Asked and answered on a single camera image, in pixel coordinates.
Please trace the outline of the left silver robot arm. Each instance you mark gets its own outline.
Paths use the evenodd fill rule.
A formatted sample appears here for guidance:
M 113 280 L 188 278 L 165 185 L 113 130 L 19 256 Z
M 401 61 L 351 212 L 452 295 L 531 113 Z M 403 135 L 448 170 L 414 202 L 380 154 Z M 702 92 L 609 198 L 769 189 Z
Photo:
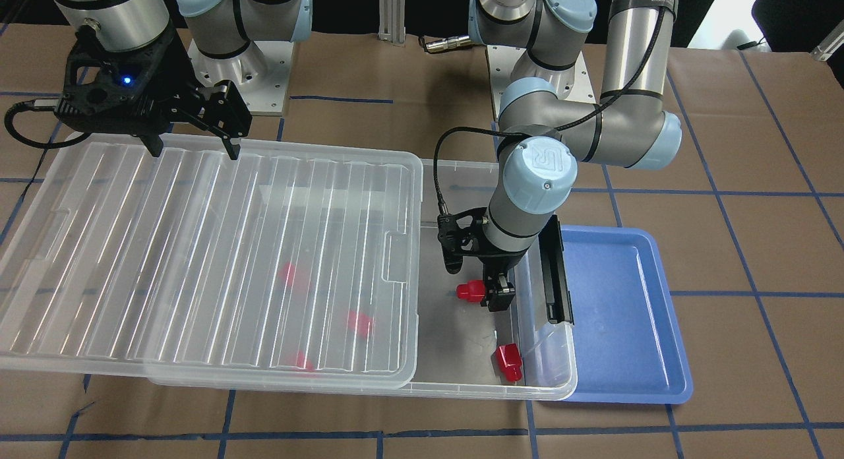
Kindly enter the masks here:
M 569 197 L 579 164 L 642 170 L 666 167 L 682 131 L 663 108 L 667 54 L 678 0 L 612 0 L 602 92 L 596 102 L 561 98 L 599 13 L 595 0 L 470 0 L 468 36 L 475 44 L 524 50 L 498 108 L 497 185 L 483 208 L 454 213 L 432 181 L 438 239 L 447 272 L 466 257 L 482 278 L 458 288 L 461 299 L 491 312 L 509 309 L 516 289 L 508 274 Z

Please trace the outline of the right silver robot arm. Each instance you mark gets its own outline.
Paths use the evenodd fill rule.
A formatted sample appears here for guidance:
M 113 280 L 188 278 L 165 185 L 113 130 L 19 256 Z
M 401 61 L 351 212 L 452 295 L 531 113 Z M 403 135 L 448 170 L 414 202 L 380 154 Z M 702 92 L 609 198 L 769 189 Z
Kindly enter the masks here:
M 81 138 L 129 135 L 152 156 L 172 123 L 188 123 L 238 158 L 251 128 L 243 92 L 270 71 L 259 42 L 301 42 L 313 29 L 313 0 L 175 0 L 192 60 L 165 0 L 53 1 L 76 41 L 52 113 Z

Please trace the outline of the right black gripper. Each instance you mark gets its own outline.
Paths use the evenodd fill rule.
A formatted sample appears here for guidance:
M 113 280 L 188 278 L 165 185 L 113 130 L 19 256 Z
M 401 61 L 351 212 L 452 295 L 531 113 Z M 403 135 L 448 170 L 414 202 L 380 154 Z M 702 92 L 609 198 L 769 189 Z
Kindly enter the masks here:
M 75 131 L 136 135 L 151 156 L 164 149 L 160 134 L 184 122 L 220 138 L 232 160 L 249 135 L 253 116 L 236 83 L 198 86 L 174 24 L 145 46 L 106 51 L 83 24 L 67 57 L 63 95 L 55 116 Z

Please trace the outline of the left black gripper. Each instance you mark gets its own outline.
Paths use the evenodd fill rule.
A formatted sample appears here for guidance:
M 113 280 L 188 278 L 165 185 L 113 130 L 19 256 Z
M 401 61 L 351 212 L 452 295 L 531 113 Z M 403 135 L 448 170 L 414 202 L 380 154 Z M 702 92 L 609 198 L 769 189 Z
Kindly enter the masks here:
M 497 313 L 507 311 L 516 296 L 516 289 L 507 272 L 518 264 L 528 250 L 524 248 L 521 251 L 504 251 L 495 246 L 483 231 L 483 228 L 491 224 L 485 207 L 472 208 L 456 214 L 449 213 L 446 207 L 441 207 L 437 216 L 437 239 L 448 273 L 459 273 L 464 257 L 473 257 L 481 261 L 485 291 L 481 305 L 489 308 L 489 312 Z

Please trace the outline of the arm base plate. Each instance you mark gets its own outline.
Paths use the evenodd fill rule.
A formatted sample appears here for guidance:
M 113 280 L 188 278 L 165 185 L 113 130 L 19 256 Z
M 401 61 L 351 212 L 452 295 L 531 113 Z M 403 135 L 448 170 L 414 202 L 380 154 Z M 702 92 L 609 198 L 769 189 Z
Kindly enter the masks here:
M 504 89 L 512 81 L 524 77 L 539 77 L 549 81 L 555 87 L 555 92 L 557 92 L 560 100 L 585 102 L 586 104 L 596 104 L 597 102 L 597 96 L 595 96 L 582 53 L 579 54 L 572 67 L 563 71 L 550 71 L 537 66 L 529 57 L 524 56 L 524 48 L 487 46 L 486 53 L 495 121 L 498 120 L 501 111 L 501 98 Z
M 293 42 L 251 42 L 241 55 L 211 59 L 192 41 L 188 56 L 196 77 L 205 86 L 231 80 L 253 115 L 283 116 L 296 47 Z

